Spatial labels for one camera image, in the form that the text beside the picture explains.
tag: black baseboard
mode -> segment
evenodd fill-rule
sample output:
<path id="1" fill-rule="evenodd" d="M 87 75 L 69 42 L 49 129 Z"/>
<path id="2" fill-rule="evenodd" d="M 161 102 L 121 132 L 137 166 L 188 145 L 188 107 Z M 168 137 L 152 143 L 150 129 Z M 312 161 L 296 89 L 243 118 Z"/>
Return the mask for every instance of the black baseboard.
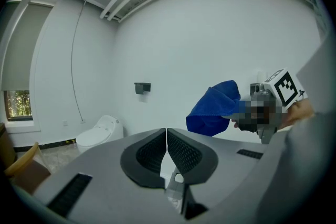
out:
<path id="1" fill-rule="evenodd" d="M 59 147 L 59 146 L 66 146 L 70 144 L 74 144 L 76 142 L 75 138 L 65 140 L 65 141 L 60 141 L 60 142 L 54 142 L 50 144 L 44 144 L 44 145 L 39 145 L 38 147 L 40 150 L 45 150 L 47 148 L 53 148 L 53 147 Z M 18 146 L 14 148 L 15 152 L 25 152 L 28 151 L 32 146 Z"/>

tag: hanging cord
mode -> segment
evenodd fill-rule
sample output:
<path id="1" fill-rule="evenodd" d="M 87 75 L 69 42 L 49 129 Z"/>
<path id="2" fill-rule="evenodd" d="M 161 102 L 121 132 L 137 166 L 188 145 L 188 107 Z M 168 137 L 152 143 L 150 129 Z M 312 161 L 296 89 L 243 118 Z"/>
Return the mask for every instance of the hanging cord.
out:
<path id="1" fill-rule="evenodd" d="M 70 63 L 71 63 L 71 81 L 72 81 L 72 88 L 73 88 L 73 94 L 74 94 L 74 96 L 75 96 L 75 102 L 76 102 L 76 105 L 77 105 L 77 109 L 78 109 L 78 113 L 79 113 L 79 115 L 80 115 L 80 119 L 81 119 L 81 121 L 83 121 L 83 117 L 82 117 L 82 114 L 80 113 L 80 109 L 79 109 L 79 105 L 78 105 L 78 101 L 77 101 L 77 96 L 76 96 L 76 91 L 75 91 L 75 85 L 74 85 L 74 83 L 73 83 L 73 72 L 72 72 L 72 58 L 73 58 L 73 45 L 74 45 L 74 43 L 75 43 L 75 36 L 76 36 L 76 32 L 77 32 L 77 27 L 78 27 L 78 23 L 79 23 L 79 19 L 80 19 L 80 16 L 82 15 L 82 12 L 83 12 L 83 9 L 84 9 L 84 6 L 85 6 L 85 4 L 86 4 L 86 2 L 87 2 L 87 0 L 85 0 L 84 1 L 84 3 L 83 3 L 83 6 L 82 6 L 82 8 L 81 8 L 81 10 L 80 10 L 80 13 L 79 13 L 79 16 L 78 16 L 78 19 L 77 19 L 77 23 L 76 23 L 76 27 L 75 27 L 75 32 L 74 32 L 74 34 L 73 34 L 73 38 L 72 38 L 72 45 L 71 45 L 71 61 L 70 61 Z"/>

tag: toilet lid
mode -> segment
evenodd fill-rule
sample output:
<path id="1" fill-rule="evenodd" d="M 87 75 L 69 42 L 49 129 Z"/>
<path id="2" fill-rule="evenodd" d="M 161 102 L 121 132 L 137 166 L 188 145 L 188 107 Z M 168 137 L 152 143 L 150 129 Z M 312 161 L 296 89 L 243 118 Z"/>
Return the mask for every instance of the toilet lid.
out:
<path id="1" fill-rule="evenodd" d="M 77 136 L 76 142 L 81 146 L 95 146 L 109 137 L 111 133 L 104 128 L 93 128 Z"/>

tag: window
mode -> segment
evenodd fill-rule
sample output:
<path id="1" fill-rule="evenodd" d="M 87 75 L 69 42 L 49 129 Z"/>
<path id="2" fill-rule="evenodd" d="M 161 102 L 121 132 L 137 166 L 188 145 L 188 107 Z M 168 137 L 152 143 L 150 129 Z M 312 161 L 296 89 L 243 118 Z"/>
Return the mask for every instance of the window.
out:
<path id="1" fill-rule="evenodd" d="M 7 3 L 0 13 L 0 37 L 16 6 Z M 29 78 L 37 38 L 52 7 L 29 3 L 10 37 L 2 69 L 1 90 L 9 121 L 33 120 L 30 108 Z"/>
<path id="2" fill-rule="evenodd" d="M 5 91 L 5 109 L 8 121 L 31 121 L 29 91 Z"/>

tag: person's hand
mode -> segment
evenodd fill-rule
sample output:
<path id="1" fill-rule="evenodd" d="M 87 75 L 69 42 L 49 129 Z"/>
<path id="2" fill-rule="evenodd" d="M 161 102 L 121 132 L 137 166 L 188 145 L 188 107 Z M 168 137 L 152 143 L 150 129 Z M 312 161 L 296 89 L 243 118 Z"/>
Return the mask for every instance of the person's hand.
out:
<path id="1" fill-rule="evenodd" d="M 290 108 L 287 110 L 286 115 L 283 117 L 282 125 L 279 130 L 294 125 L 297 121 L 309 118 L 314 115 L 314 110 L 308 99 L 303 99 L 302 101 L 295 102 Z M 234 122 L 234 128 L 238 128 L 238 124 L 235 120 L 231 120 Z"/>

